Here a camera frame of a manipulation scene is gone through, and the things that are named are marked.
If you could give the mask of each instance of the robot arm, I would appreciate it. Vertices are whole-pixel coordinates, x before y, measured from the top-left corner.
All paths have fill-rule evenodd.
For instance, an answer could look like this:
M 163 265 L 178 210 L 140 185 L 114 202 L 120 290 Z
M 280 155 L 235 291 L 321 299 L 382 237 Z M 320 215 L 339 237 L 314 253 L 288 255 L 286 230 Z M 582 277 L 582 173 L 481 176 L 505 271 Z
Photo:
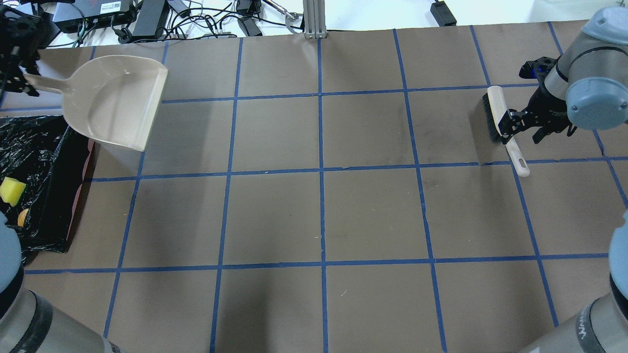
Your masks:
M 568 128 L 610 129 L 628 121 L 628 9 L 598 11 L 559 59 L 527 62 L 519 76 L 536 78 L 539 88 L 521 112 L 510 110 L 499 123 L 502 142 L 540 127 L 533 140 Z
M 24 78 L 20 66 L 28 73 L 39 75 L 37 49 L 45 37 L 41 17 L 0 5 L 0 99 L 5 91 L 39 96 Z

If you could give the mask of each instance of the dustpan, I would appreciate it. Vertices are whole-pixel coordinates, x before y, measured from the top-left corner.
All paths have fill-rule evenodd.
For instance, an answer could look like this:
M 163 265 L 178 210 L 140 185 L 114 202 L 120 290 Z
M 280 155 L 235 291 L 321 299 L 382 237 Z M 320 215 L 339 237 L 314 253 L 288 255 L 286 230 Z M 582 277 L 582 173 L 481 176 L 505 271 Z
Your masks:
M 65 80 L 25 73 L 38 90 L 63 94 L 63 116 L 96 141 L 144 151 L 168 69 L 153 59 L 110 55 L 93 59 Z

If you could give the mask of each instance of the blue tape grid line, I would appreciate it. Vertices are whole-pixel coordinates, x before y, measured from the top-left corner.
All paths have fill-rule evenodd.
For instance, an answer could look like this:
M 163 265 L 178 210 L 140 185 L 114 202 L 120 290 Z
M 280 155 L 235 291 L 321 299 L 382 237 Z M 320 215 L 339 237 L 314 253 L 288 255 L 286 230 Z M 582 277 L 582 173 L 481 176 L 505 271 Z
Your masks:
M 608 258 L 608 253 L 590 254 L 552 254 L 540 255 L 542 260 L 566 260 L 566 259 L 600 259 Z M 432 261 L 438 264 L 450 263 L 493 263 L 508 261 L 536 261 L 536 255 L 523 256 L 487 256 L 476 258 L 434 258 L 434 259 L 384 259 L 384 260 L 345 260 L 326 261 L 326 266 L 373 266 L 390 264 L 430 264 Z M 257 264 L 223 264 L 222 269 L 256 269 L 256 268 L 300 268 L 319 267 L 322 261 L 305 261 L 294 263 L 257 263 Z M 60 274 L 60 273 L 133 273 L 133 272 L 172 272 L 172 271 L 210 271 L 218 270 L 218 265 L 196 266 L 158 266 L 158 267 L 132 267 L 132 268 L 61 268 L 61 269 L 27 269 L 26 274 Z
M 408 97 L 408 84 L 406 82 L 406 71 L 403 67 L 403 57 L 401 55 L 401 47 L 399 46 L 399 38 L 397 36 L 397 30 L 392 31 L 394 37 L 395 47 L 397 49 L 397 57 L 399 59 L 399 69 L 401 71 L 401 81 L 403 83 L 404 98 L 406 101 L 406 115 L 408 116 L 408 129 L 410 134 L 410 142 L 412 144 L 412 154 L 414 156 L 414 164 L 416 168 L 416 180 L 419 188 L 419 196 L 421 199 L 421 213 L 423 216 L 423 228 L 425 230 L 425 242 L 427 244 L 429 264 L 431 269 L 432 288 L 434 291 L 434 302 L 436 307 L 436 318 L 438 320 L 438 331 L 440 334 L 440 344 L 443 352 L 447 351 L 447 340 L 445 338 L 445 326 L 443 324 L 443 312 L 440 305 L 440 295 L 438 292 L 438 279 L 436 277 L 436 263 L 434 261 L 434 252 L 431 246 L 430 226 L 428 224 L 425 195 L 423 194 L 423 180 L 421 179 L 421 165 L 419 164 L 419 156 L 416 150 L 416 141 L 414 138 L 414 125 L 412 123 L 412 112 L 410 109 L 410 99 Z
M 549 27 L 549 30 L 551 32 L 552 38 L 554 38 L 554 43 L 556 43 L 556 47 L 558 49 L 558 53 L 560 55 L 562 55 L 563 54 L 563 48 L 560 46 L 560 41 L 558 40 L 558 37 L 556 36 L 556 31 L 554 30 L 554 25 L 551 24 L 551 22 L 548 22 L 548 27 Z
M 534 257 L 536 258 L 537 265 L 539 266 L 539 273 L 541 274 L 541 281 L 543 282 L 543 288 L 545 290 L 545 296 L 548 301 L 549 313 L 551 314 L 554 326 L 558 326 L 558 316 L 556 315 L 556 309 L 554 308 L 554 300 L 551 296 L 550 285 L 545 275 L 545 268 L 543 266 L 543 260 L 541 259 L 541 253 L 539 251 L 538 243 L 536 242 L 536 235 L 534 234 L 534 228 L 532 227 L 532 220 L 530 219 L 530 213 L 528 212 L 528 205 L 526 198 L 523 195 L 523 189 L 521 188 L 521 181 L 519 175 L 514 168 L 514 164 L 511 165 L 512 175 L 514 177 L 515 184 L 517 185 L 517 192 L 519 193 L 519 199 L 521 200 L 521 207 L 523 208 L 523 214 L 528 224 L 528 232 L 530 233 L 530 241 L 532 242 L 532 248 L 534 249 Z
M 471 36 L 473 36 L 473 42 L 475 43 L 475 49 L 477 50 L 477 56 L 480 58 L 480 64 L 482 66 L 482 71 L 484 72 L 484 78 L 486 79 L 486 84 L 488 87 L 491 86 L 489 72 L 486 70 L 486 64 L 484 63 L 484 57 L 482 56 L 482 50 L 480 49 L 480 43 L 477 41 L 477 36 L 475 35 L 475 28 L 473 26 L 469 26 L 469 30 L 471 31 Z
M 164 47 L 164 54 L 161 60 L 161 63 L 164 63 L 166 60 L 166 52 L 168 50 L 168 45 Z M 94 57 L 96 53 L 96 47 L 92 49 L 92 56 L 90 60 Z M 129 230 L 131 229 L 131 220 L 133 219 L 133 210 L 135 209 L 135 201 L 138 197 L 139 183 L 141 181 L 142 168 L 144 168 L 144 157 L 146 156 L 145 152 L 142 152 L 139 157 L 139 165 L 138 172 L 135 176 L 135 187 L 133 188 L 133 195 L 131 196 L 131 204 L 129 205 L 129 212 L 127 213 L 126 225 L 124 226 L 124 236 L 122 238 L 122 246 L 120 247 L 120 255 L 118 257 L 118 264 L 116 268 L 116 278 L 114 280 L 114 286 L 111 291 L 111 299 L 109 300 L 109 309 L 107 310 L 107 319 L 105 320 L 105 329 L 103 330 L 103 336 L 107 337 L 109 335 L 109 328 L 111 327 L 111 317 L 113 316 L 114 305 L 116 303 L 116 295 L 118 284 L 120 283 L 120 273 L 122 272 L 122 264 L 124 263 L 124 253 L 126 252 L 126 244 L 129 239 Z
M 240 71 L 242 67 L 242 44 L 244 40 L 240 38 L 240 43 L 238 46 L 238 54 L 237 54 L 237 69 L 235 71 L 235 89 L 234 89 L 234 97 L 238 97 L 238 90 L 240 87 Z M 209 351 L 210 353 L 214 353 L 216 351 L 216 332 L 218 326 L 218 307 L 220 304 L 220 284 L 222 282 L 222 270 L 223 270 L 223 260 L 225 254 L 225 237 L 227 232 L 227 211 L 229 210 L 229 192 L 231 187 L 231 170 L 233 167 L 234 160 L 234 140 L 236 138 L 236 116 L 237 116 L 237 99 L 234 99 L 233 106 L 233 115 L 231 118 L 231 137 L 229 142 L 229 165 L 227 167 L 227 181 L 225 183 L 225 200 L 224 206 L 222 209 L 222 228 L 220 230 L 220 250 L 218 253 L 218 266 L 216 272 L 216 286 L 215 286 L 215 294 L 214 294 L 214 312 L 212 315 L 212 332 L 210 336 L 210 345 Z
M 323 353 L 329 353 L 327 316 L 327 248 L 325 246 L 325 167 L 323 165 L 323 58 L 321 38 L 317 38 L 318 72 L 318 167 L 320 177 L 320 261 L 321 294 L 323 310 Z
M 602 139 L 600 139 L 600 135 L 597 132 L 597 130 L 593 130 L 593 135 L 595 136 L 595 140 L 597 141 L 598 146 L 600 147 L 600 151 L 602 152 L 602 156 L 606 155 L 606 150 L 604 149 L 604 144 L 602 143 Z M 615 182 L 615 186 L 617 187 L 617 191 L 619 191 L 619 195 L 622 198 L 622 201 L 624 203 L 624 207 L 628 208 L 628 198 L 626 198 L 626 194 L 624 192 L 624 188 L 622 187 L 621 182 L 619 181 L 619 178 L 617 177 L 617 172 L 615 172 L 615 167 L 613 166 L 613 163 L 611 163 L 611 161 L 614 160 L 619 160 L 618 158 L 602 158 L 604 161 L 606 161 L 606 163 L 609 166 L 609 170 L 610 170 L 610 174 L 613 177 L 613 181 Z

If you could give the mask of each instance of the label sticker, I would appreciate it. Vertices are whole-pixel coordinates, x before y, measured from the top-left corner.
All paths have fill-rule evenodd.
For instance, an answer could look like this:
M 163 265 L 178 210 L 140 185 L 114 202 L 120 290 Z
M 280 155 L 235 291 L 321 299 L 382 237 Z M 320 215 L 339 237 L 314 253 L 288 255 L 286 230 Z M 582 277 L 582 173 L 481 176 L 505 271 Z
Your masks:
M 114 1 L 113 3 L 105 3 L 100 5 L 100 14 L 104 13 L 116 13 L 120 11 L 122 1 Z

